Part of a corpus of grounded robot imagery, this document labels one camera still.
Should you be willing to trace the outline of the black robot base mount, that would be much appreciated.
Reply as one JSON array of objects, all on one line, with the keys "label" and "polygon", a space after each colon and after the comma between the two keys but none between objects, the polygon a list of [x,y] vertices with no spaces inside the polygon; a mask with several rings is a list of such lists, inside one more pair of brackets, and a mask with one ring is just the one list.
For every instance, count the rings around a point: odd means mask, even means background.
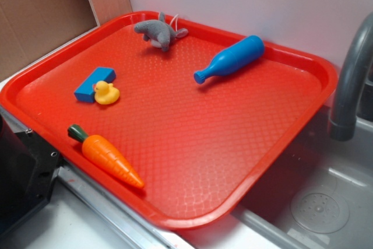
[{"label": "black robot base mount", "polygon": [[61,162],[36,132],[13,132],[1,117],[1,238],[45,207]]}]

